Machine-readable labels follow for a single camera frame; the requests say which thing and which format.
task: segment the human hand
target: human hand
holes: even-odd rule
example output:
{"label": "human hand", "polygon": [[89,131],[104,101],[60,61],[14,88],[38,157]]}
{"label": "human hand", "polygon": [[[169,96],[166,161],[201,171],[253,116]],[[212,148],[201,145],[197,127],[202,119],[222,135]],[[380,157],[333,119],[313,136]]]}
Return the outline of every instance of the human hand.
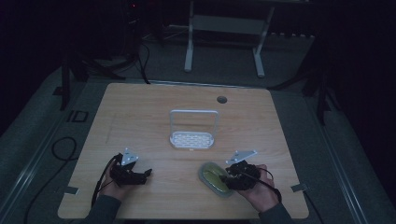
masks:
{"label": "human hand", "polygon": [[134,188],[134,185],[117,185],[113,178],[110,176],[110,170],[113,168],[115,161],[111,162],[109,168],[106,170],[106,179],[102,183],[99,194],[107,195],[116,198],[122,202],[125,199],[128,192]]}
{"label": "human hand", "polygon": [[[267,172],[263,170],[267,170],[267,166],[262,164],[256,167],[260,170],[260,180],[273,187],[274,180],[269,179],[267,177]],[[253,189],[238,190],[237,192],[244,196],[260,213],[269,210],[279,203],[276,194],[271,189],[264,186],[264,184],[257,183]]]}

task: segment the sleeve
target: sleeve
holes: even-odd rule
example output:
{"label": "sleeve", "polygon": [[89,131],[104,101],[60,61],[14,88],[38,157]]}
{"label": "sleeve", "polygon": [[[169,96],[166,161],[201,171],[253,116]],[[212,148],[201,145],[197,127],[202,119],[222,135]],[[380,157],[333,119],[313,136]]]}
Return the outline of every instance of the sleeve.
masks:
{"label": "sleeve", "polygon": [[107,195],[100,195],[90,213],[80,224],[110,224],[116,218],[121,202]]}
{"label": "sleeve", "polygon": [[282,203],[277,204],[275,207],[266,212],[259,213],[259,218],[262,224],[293,224],[286,208]]}

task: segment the dark background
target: dark background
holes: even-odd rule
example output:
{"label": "dark background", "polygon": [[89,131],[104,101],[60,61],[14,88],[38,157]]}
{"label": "dark background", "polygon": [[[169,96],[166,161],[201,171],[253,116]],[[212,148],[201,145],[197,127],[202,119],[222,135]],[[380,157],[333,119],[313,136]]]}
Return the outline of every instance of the dark background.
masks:
{"label": "dark background", "polygon": [[[160,18],[164,25],[188,23],[189,1],[148,2],[154,7],[150,13],[156,12],[151,14],[155,21]],[[41,82],[61,65],[63,52],[70,44],[93,58],[124,53],[124,3],[0,3],[0,134]],[[395,204],[396,6],[390,0],[313,3],[276,3],[270,31],[285,37],[315,35],[320,40],[318,48],[307,55],[308,66],[316,65],[317,54],[329,62],[329,86]]]}

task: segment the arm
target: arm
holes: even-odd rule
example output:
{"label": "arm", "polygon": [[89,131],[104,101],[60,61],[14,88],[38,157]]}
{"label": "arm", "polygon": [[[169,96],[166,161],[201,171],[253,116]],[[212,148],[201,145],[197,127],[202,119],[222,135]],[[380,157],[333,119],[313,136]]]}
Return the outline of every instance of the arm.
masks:
{"label": "arm", "polygon": [[[260,180],[273,187],[274,180],[269,179],[267,172],[264,171],[267,169],[267,166],[258,165],[257,167],[260,169]],[[262,224],[294,223],[283,204],[277,200],[276,194],[263,184],[257,183],[253,189],[239,190],[238,193],[244,196],[259,212]]]}
{"label": "arm", "polygon": [[122,200],[125,199],[128,192],[134,187],[133,185],[118,186],[110,177],[110,169],[106,171],[106,179],[101,186],[96,203],[80,224],[113,223]]}

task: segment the green sponge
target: green sponge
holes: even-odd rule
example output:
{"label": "green sponge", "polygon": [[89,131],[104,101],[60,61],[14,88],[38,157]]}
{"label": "green sponge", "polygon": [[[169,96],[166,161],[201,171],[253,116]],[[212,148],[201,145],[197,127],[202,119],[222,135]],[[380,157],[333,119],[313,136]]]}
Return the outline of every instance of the green sponge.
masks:
{"label": "green sponge", "polygon": [[199,169],[198,176],[210,189],[223,198],[230,197],[233,190],[229,189],[219,178],[228,176],[227,172],[212,161],[204,163]]}

